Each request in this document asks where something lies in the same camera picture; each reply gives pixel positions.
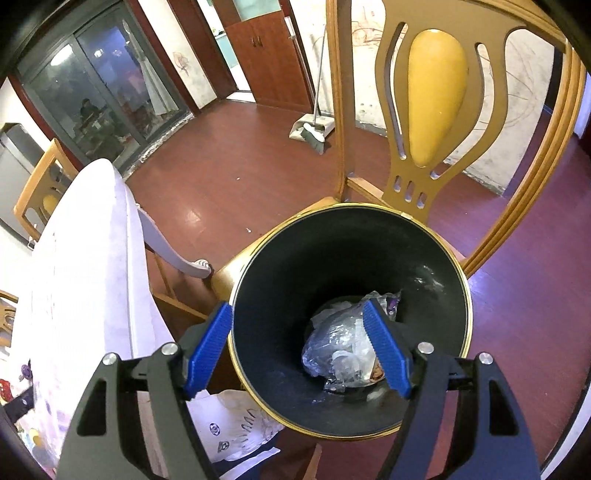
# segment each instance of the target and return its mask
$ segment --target door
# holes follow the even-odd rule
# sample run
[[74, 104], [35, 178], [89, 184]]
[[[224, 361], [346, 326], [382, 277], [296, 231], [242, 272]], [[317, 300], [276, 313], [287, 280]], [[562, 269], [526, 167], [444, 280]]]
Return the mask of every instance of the door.
[[312, 92], [277, 0], [213, 0], [257, 103], [311, 112]]
[[82, 164], [107, 158], [123, 169], [188, 110], [125, 5], [97, 13], [74, 10], [52, 28], [53, 44], [41, 42], [18, 68], [32, 102]]

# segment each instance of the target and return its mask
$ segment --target sliding glass door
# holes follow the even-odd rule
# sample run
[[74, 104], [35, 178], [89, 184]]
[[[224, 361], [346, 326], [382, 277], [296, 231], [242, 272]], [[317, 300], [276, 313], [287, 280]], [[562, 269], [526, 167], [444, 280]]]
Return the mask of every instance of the sliding glass door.
[[108, 158], [122, 168], [187, 108], [123, 3], [90, 21], [84, 13], [58, 23], [59, 43], [49, 52], [39, 46], [31, 54], [44, 60], [25, 58], [19, 71], [35, 106], [83, 164]]

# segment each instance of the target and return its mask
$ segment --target white curved table leg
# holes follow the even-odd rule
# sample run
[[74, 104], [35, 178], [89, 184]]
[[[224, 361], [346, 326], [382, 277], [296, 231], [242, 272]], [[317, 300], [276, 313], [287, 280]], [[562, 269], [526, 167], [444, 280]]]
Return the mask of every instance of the white curved table leg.
[[138, 206], [139, 220], [142, 224], [144, 242], [164, 261], [177, 270], [195, 278], [207, 278], [212, 273], [211, 265], [207, 260], [190, 262], [181, 257], [177, 251], [170, 246], [164, 235], [146, 212]]

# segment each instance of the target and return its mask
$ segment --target glass pane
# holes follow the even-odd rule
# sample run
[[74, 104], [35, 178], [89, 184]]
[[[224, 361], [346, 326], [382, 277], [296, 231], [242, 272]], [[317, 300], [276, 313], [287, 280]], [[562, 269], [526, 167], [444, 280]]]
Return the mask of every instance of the glass pane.
[[281, 10], [278, 0], [234, 0], [234, 5], [243, 22]]
[[92, 161], [125, 161], [139, 147], [74, 55], [63, 47], [31, 82], [43, 105]]
[[77, 39], [125, 115], [149, 137], [178, 107], [121, 14], [104, 15]]

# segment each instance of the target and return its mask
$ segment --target frosted glass panel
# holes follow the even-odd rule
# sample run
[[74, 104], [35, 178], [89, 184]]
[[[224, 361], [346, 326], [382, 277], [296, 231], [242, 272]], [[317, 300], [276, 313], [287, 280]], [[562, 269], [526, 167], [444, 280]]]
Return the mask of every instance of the frosted glass panel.
[[243, 22], [281, 10], [278, 0], [234, 0], [234, 4]]

